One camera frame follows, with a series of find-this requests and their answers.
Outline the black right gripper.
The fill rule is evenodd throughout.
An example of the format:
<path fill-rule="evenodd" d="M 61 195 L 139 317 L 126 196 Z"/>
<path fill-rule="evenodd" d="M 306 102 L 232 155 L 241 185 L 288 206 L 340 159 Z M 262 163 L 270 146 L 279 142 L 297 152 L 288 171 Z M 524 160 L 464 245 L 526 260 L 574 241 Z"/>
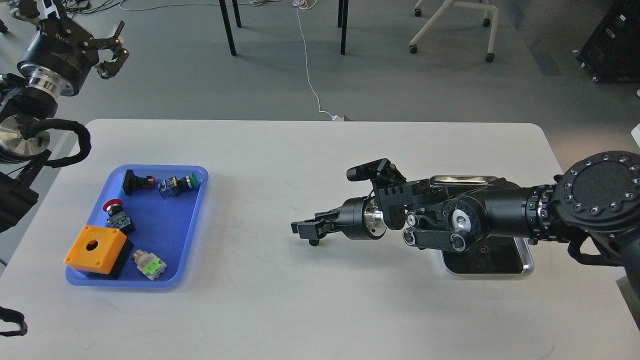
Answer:
<path fill-rule="evenodd" d="M 349 198 L 338 210 L 317 212 L 312 219 L 294 221 L 291 230 L 300 239 L 321 240 L 341 232 L 351 240 L 379 240 L 386 234 L 382 210 L 374 197 Z"/>

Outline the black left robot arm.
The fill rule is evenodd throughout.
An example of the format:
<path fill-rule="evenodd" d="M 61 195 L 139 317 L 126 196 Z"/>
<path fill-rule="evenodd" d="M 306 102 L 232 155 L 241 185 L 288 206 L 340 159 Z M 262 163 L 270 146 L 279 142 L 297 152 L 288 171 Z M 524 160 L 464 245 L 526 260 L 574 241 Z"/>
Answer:
<path fill-rule="evenodd" d="M 35 26 L 29 47 L 17 64 L 18 74 L 1 75 L 0 159 L 18 164 L 19 174 L 0 176 L 0 230 L 7 231 L 36 205 L 31 189 L 44 167 L 67 167 L 83 161 L 92 148 L 87 128 L 55 118 L 60 96 L 78 95 L 90 71 L 105 80 L 121 70 L 130 52 L 123 46 L 120 21 L 114 34 L 98 38 L 68 16 L 59 0 L 44 0 L 44 12 L 34 0 L 9 0 L 10 15 Z M 78 153 L 51 159 L 50 130 L 77 135 Z"/>

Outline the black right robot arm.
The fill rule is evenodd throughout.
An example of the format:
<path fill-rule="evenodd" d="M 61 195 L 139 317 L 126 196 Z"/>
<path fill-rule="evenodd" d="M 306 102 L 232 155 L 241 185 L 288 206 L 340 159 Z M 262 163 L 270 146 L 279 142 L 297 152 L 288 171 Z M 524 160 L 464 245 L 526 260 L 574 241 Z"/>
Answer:
<path fill-rule="evenodd" d="M 387 158 L 346 171 L 350 182 L 372 191 L 340 207 L 291 223 L 292 232 L 317 246 L 326 235 L 378 240 L 402 230 L 408 246 L 436 249 L 482 273 L 499 266 L 524 270 L 521 244 L 567 244 L 583 265 L 622 267 L 639 297 L 639 155 L 615 150 L 576 162 L 553 184 L 522 187 L 485 175 L 435 175 L 409 181 Z"/>

